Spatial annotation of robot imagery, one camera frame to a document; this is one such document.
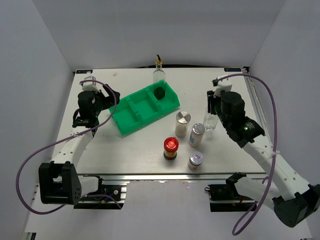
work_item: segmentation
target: gold bottle cap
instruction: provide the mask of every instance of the gold bottle cap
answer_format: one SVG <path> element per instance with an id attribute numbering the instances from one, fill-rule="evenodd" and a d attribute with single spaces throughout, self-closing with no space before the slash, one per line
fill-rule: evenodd
<path id="1" fill-rule="evenodd" d="M 162 65 L 162 60 L 161 60 L 159 54 L 156 55 L 155 65 L 158 65 L 158 66 Z"/>

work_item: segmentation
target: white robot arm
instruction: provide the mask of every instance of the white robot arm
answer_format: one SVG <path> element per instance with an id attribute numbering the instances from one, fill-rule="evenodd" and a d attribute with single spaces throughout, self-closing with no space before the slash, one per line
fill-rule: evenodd
<path id="1" fill-rule="evenodd" d="M 320 184 L 312 186 L 278 152 L 273 152 L 265 131 L 245 116 L 245 102 L 238 93 L 231 91 L 231 81 L 218 80 L 223 77 L 226 76 L 213 81 L 217 87 L 215 91 L 207 92 L 208 109 L 211 114 L 218 115 L 228 136 L 251 155 L 268 175 L 275 155 L 272 181 L 276 188 L 269 189 L 263 204 L 274 210 L 285 225 L 294 227 L 319 208 Z M 257 202 L 266 190 L 265 185 L 240 172 L 226 180 L 226 188 L 233 196 L 247 196 Z"/>
<path id="2" fill-rule="evenodd" d="M 95 77 L 89 76 L 84 80 L 95 80 Z M 51 162 L 40 165 L 38 169 L 40 197 L 44 204 L 76 205 L 80 198 L 88 193 L 99 194 L 101 186 L 99 177 L 78 176 L 76 168 L 84 150 L 95 136 L 100 112 L 115 104 L 111 91 L 105 86 L 103 88 L 109 96 L 105 97 L 94 82 L 82 84 L 83 91 L 78 95 L 79 109 L 73 115 L 71 135 L 75 137 L 65 142 L 62 150 Z M 113 93 L 118 104 L 120 93 L 116 91 Z"/>

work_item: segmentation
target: green plastic tray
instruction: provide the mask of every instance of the green plastic tray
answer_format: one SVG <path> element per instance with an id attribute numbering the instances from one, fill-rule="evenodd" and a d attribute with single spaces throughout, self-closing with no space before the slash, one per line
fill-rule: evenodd
<path id="1" fill-rule="evenodd" d="M 158 100 L 154 96 L 154 90 L 164 85 L 165 96 Z M 162 118 L 179 106 L 177 94 L 168 83 L 159 81 L 122 98 L 112 117 L 121 134 L 126 135 Z"/>

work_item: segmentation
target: white backdrop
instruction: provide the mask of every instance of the white backdrop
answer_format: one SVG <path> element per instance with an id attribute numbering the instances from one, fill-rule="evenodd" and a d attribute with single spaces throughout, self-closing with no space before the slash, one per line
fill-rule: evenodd
<path id="1" fill-rule="evenodd" d="M 249 66 L 285 0 L 33 0 L 72 70 Z"/>
<path id="2" fill-rule="evenodd" d="M 278 113 L 278 149 L 312 184 L 320 184 L 320 1 L 287 0 L 258 52 L 252 75 L 271 87 Z M 268 125 L 270 98 L 256 85 Z M 320 239 L 320 211 L 307 219 Z"/>
<path id="3" fill-rule="evenodd" d="M 20 240 L 28 211 L 15 190 L 19 166 L 57 138 L 72 72 L 31 0 L 2 0 L 0 7 L 0 239 Z M 52 149 L 38 154 L 21 175 L 28 204 L 38 167 Z"/>

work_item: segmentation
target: bottle cap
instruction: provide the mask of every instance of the bottle cap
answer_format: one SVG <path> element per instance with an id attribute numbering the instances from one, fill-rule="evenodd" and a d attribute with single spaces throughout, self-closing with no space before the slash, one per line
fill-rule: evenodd
<path id="1" fill-rule="evenodd" d="M 197 135 L 205 134 L 206 128 L 202 123 L 196 123 L 192 127 L 192 131 Z"/>
<path id="2" fill-rule="evenodd" d="M 180 124 L 187 124 L 191 120 L 191 115 L 187 111 L 180 111 L 176 114 L 175 119 L 180 123 Z"/>
<path id="3" fill-rule="evenodd" d="M 204 161 L 204 156 L 199 151 L 196 151 L 190 155 L 190 163 L 194 166 L 201 165 L 203 161 Z"/>
<path id="4" fill-rule="evenodd" d="M 158 65 L 158 66 L 162 65 L 162 60 L 161 60 L 159 54 L 156 55 L 155 65 Z"/>
<path id="5" fill-rule="evenodd" d="M 168 152 L 175 152 L 178 150 L 179 142 L 175 137 L 168 137 L 164 140 L 164 149 Z"/>

